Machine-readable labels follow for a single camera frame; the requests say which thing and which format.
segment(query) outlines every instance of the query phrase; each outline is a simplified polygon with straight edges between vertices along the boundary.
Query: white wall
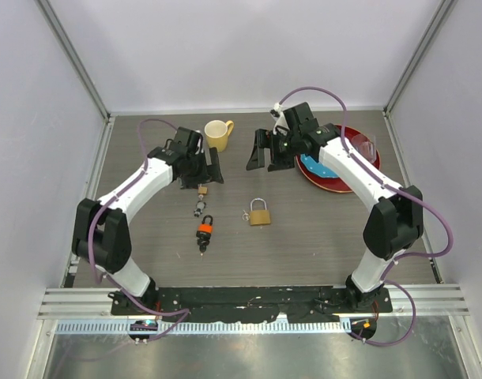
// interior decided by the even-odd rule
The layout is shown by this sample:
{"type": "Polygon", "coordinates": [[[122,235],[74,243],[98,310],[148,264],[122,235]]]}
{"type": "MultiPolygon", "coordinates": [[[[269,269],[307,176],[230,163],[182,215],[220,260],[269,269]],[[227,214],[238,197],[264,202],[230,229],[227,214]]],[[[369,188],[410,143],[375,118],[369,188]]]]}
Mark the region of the white wall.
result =
{"type": "MultiPolygon", "coordinates": [[[[482,0],[459,1],[394,111],[409,175],[456,242],[439,268],[482,331],[482,0]]],[[[427,223],[435,251],[442,228],[427,223]]]]}
{"type": "Polygon", "coordinates": [[[24,375],[101,128],[37,5],[0,0],[0,379],[24,375]]]}
{"type": "Polygon", "coordinates": [[[148,113],[267,108],[302,85],[384,106],[440,1],[51,3],[107,107],[148,113]]]}

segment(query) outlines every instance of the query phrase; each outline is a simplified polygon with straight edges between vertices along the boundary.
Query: padlock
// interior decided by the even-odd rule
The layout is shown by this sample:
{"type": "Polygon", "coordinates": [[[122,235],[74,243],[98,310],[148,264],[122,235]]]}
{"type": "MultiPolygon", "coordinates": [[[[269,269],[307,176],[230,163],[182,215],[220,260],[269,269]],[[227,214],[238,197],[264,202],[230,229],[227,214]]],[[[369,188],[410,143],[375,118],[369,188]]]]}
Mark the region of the padlock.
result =
{"type": "Polygon", "coordinates": [[[271,216],[269,215],[269,211],[267,209],[267,203],[264,199],[257,197],[253,199],[250,203],[250,225],[255,227],[257,225],[269,225],[271,224],[271,216]],[[260,209],[254,211],[254,202],[261,201],[264,203],[264,209],[260,209]]]}
{"type": "Polygon", "coordinates": [[[204,187],[204,186],[199,184],[198,194],[199,195],[206,195],[207,193],[208,193],[208,187],[204,187]]]}
{"type": "Polygon", "coordinates": [[[209,245],[211,234],[213,233],[213,218],[210,215],[204,216],[201,225],[197,230],[195,236],[197,237],[197,244],[199,245],[199,251],[201,255],[206,251],[206,247],[209,245]]]}

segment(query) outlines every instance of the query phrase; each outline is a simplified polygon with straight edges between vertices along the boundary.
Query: clear plastic cup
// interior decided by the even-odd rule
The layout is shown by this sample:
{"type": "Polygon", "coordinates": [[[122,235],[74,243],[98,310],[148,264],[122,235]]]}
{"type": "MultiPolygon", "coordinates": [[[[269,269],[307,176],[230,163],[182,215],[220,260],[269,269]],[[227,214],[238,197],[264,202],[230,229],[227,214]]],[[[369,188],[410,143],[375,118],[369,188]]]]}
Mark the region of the clear plastic cup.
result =
{"type": "Polygon", "coordinates": [[[350,140],[352,146],[360,155],[362,155],[369,163],[376,161],[376,137],[364,136],[363,134],[357,134],[350,140]]]}

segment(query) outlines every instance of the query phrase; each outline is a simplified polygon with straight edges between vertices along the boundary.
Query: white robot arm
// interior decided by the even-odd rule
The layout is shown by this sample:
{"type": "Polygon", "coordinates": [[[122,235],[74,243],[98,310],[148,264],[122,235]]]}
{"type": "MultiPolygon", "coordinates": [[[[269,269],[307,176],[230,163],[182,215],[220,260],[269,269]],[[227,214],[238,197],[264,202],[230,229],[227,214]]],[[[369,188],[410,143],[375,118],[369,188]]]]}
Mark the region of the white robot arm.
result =
{"type": "MultiPolygon", "coordinates": [[[[383,286],[386,268],[423,234],[423,209],[388,190],[386,185],[398,189],[401,185],[357,154],[357,159],[368,165],[383,184],[372,178],[349,155],[349,151],[354,151],[350,141],[346,139],[348,149],[345,149],[339,129],[333,124],[320,126],[307,103],[284,111],[277,104],[271,114],[276,120],[275,126],[272,130],[255,132],[247,170],[264,167],[264,148],[270,150],[268,171],[293,168],[296,156],[308,154],[333,170],[352,189],[370,217],[363,232],[366,251],[346,280],[348,303],[353,309],[369,306],[383,286]]],[[[422,193],[415,186],[402,190],[422,199],[422,193]]]]}
{"type": "Polygon", "coordinates": [[[153,195],[176,179],[181,188],[197,188],[208,182],[223,183],[217,150],[209,150],[208,165],[202,149],[202,135],[178,128],[174,140],[154,148],[145,163],[124,183],[93,201],[84,199],[77,206],[73,233],[73,252],[90,262],[93,252],[96,268],[110,276],[131,295],[151,308],[155,304],[155,281],[136,265],[131,255],[129,223],[153,195]],[[88,243],[93,220],[93,244],[88,243]]]}

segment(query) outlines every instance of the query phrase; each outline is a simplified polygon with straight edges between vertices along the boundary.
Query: metal frame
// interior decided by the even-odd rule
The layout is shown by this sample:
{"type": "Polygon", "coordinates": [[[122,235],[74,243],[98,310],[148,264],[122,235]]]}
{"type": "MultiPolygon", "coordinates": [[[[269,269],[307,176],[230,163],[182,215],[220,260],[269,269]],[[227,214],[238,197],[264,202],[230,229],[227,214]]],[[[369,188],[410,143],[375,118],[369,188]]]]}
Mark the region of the metal frame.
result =
{"type": "MultiPolygon", "coordinates": [[[[381,313],[380,317],[411,317],[411,306],[405,295],[394,286],[386,286],[394,307],[392,313],[381,313]]],[[[455,338],[471,377],[482,378],[482,366],[467,327],[469,311],[464,296],[457,284],[413,284],[405,285],[416,304],[417,316],[449,316],[455,338]]],[[[123,334],[130,320],[141,319],[141,315],[112,316],[111,302],[107,294],[116,288],[50,288],[43,297],[38,320],[42,322],[40,336],[27,379],[41,379],[51,353],[51,337],[58,334],[123,334]]],[[[178,335],[220,335],[257,333],[331,333],[345,332],[350,328],[350,317],[373,317],[371,313],[342,313],[340,322],[289,324],[281,315],[275,323],[260,325],[229,324],[183,324],[171,332],[178,335]]]]}
{"type": "MultiPolygon", "coordinates": [[[[71,65],[79,76],[80,81],[85,86],[88,94],[92,98],[92,101],[98,108],[101,116],[106,122],[103,135],[100,138],[99,148],[96,156],[95,163],[93,165],[92,174],[88,181],[88,186],[85,191],[86,197],[94,197],[97,189],[97,185],[100,179],[100,173],[104,164],[104,158],[111,136],[114,119],[110,118],[110,113],[104,105],[100,94],[95,88],[92,79],[88,75],[86,68],[81,62],[76,50],[73,47],[64,27],[58,19],[55,11],[49,0],[35,0],[38,7],[41,9],[47,23],[57,37],[61,44],[67,58],[70,60],[71,65]]],[[[426,51],[431,46],[433,39],[435,38],[438,30],[446,20],[450,11],[453,9],[455,0],[442,0],[438,9],[433,16],[431,23],[427,27],[424,36],[418,44],[412,58],[403,72],[401,79],[397,83],[396,88],[392,96],[389,99],[388,104],[383,108],[384,115],[386,117],[386,124],[389,129],[390,137],[392,139],[397,160],[401,167],[401,171],[405,180],[405,183],[409,181],[408,171],[406,169],[403,154],[400,144],[398,143],[397,134],[394,131],[393,123],[390,113],[394,109],[395,104],[399,100],[402,92],[408,84],[411,76],[416,71],[416,68],[420,64],[426,51]]],[[[369,107],[369,109],[380,109],[379,107],[369,107]]],[[[324,107],[324,110],[331,111],[336,110],[331,107],[324,107]]],[[[212,113],[212,112],[228,113],[232,112],[256,112],[264,111],[258,109],[235,109],[235,110],[194,110],[195,113],[212,113]]],[[[190,111],[166,111],[166,114],[185,114],[190,111]]],[[[431,245],[428,237],[424,235],[424,244],[427,251],[431,251],[431,245]]],[[[70,264],[68,265],[67,277],[69,279],[74,277],[77,270],[78,258],[71,254],[70,264]]],[[[380,314],[380,317],[409,317],[411,316],[411,307],[408,299],[397,288],[387,286],[390,291],[390,297],[394,306],[394,312],[380,314]]],[[[450,317],[450,324],[454,330],[456,341],[458,342],[459,350],[463,358],[466,370],[470,377],[482,378],[482,366],[479,365],[480,359],[478,358],[478,351],[474,343],[474,339],[470,333],[470,316],[468,308],[465,304],[464,297],[461,290],[456,284],[436,284],[436,285],[405,285],[405,288],[409,291],[410,295],[415,299],[417,315],[418,316],[442,316],[448,315],[450,317]]],[[[63,288],[63,289],[48,289],[43,298],[43,304],[39,311],[38,323],[40,325],[39,336],[36,340],[34,355],[29,365],[28,379],[41,379],[43,377],[47,360],[52,352],[52,341],[55,334],[85,332],[85,327],[89,330],[93,325],[127,325],[127,321],[134,318],[141,318],[141,315],[134,315],[132,317],[114,317],[111,315],[111,300],[107,297],[107,293],[115,290],[114,288],[63,288]]],[[[334,330],[338,328],[342,332],[345,328],[348,328],[348,317],[352,317],[352,314],[342,314],[340,325],[326,325],[317,326],[315,330],[322,328],[323,330],[334,330]]],[[[363,317],[372,316],[372,314],[362,315],[363,317]]],[[[285,325],[285,320],[280,320],[282,325],[285,325]]],[[[239,333],[240,330],[226,329],[227,332],[239,333]]],[[[177,333],[188,332],[190,329],[183,328],[182,331],[178,330],[177,333]]],[[[218,331],[212,330],[209,327],[198,326],[199,334],[212,334],[218,331]]],[[[290,332],[290,329],[285,329],[284,332],[290,332]]]]}
{"type": "MultiPolygon", "coordinates": [[[[96,195],[100,175],[102,174],[102,167],[104,165],[104,160],[106,159],[107,147],[109,146],[109,140],[111,139],[114,125],[115,118],[109,118],[100,136],[96,158],[93,162],[92,172],[90,173],[90,177],[86,182],[87,186],[85,188],[85,192],[83,193],[83,196],[89,199],[93,199],[96,195]]],[[[79,262],[80,258],[71,251],[66,265],[66,273],[60,287],[71,288],[73,286],[79,262]]]]}
{"type": "MultiPolygon", "coordinates": [[[[203,109],[175,109],[163,111],[112,111],[111,116],[159,116],[159,115],[175,115],[175,114],[232,114],[232,113],[269,113],[270,107],[256,108],[203,108],[203,109]]],[[[348,107],[349,111],[383,111],[383,106],[356,106],[348,107]]],[[[340,105],[331,105],[329,107],[313,107],[316,112],[343,111],[340,105]]]]}
{"type": "Polygon", "coordinates": [[[394,92],[389,98],[389,102],[384,108],[384,111],[387,114],[394,109],[396,102],[399,100],[402,92],[405,90],[406,85],[409,83],[412,75],[415,73],[416,68],[422,62],[422,58],[425,56],[425,53],[429,50],[429,47],[434,41],[434,38],[437,35],[437,32],[442,27],[443,23],[445,22],[446,18],[449,16],[450,11],[453,9],[457,0],[442,0],[438,6],[438,9],[435,11],[434,16],[431,20],[431,23],[427,27],[422,36],[420,42],[418,43],[413,56],[408,62],[408,65],[403,72],[401,79],[396,85],[394,92]]]}
{"type": "Polygon", "coordinates": [[[98,91],[96,90],[96,86],[93,84],[92,79],[88,75],[88,72],[83,65],[83,62],[81,61],[79,55],[77,54],[76,49],[74,49],[73,44],[70,42],[69,36],[67,35],[64,27],[62,26],[62,23],[58,19],[57,14],[53,10],[53,6],[51,5],[49,0],[35,1],[41,12],[43,13],[48,25],[50,26],[51,31],[57,37],[58,43],[60,43],[62,49],[66,53],[66,56],[69,59],[71,66],[74,68],[74,71],[76,71],[79,80],[85,86],[87,93],[92,98],[92,101],[99,110],[100,115],[106,122],[110,117],[109,111],[107,110],[98,91]]]}
{"type": "MultiPolygon", "coordinates": [[[[394,286],[390,292],[394,311],[380,317],[411,316],[411,306],[405,295],[394,286]]],[[[467,316],[469,311],[461,288],[457,284],[410,284],[405,289],[413,297],[419,316],[467,316]]],[[[38,313],[39,320],[120,319],[112,316],[107,294],[117,288],[50,288],[46,291],[38,313]]],[[[371,313],[342,313],[342,317],[372,317],[371,313]]],[[[141,318],[134,314],[129,318],[141,318]]]]}

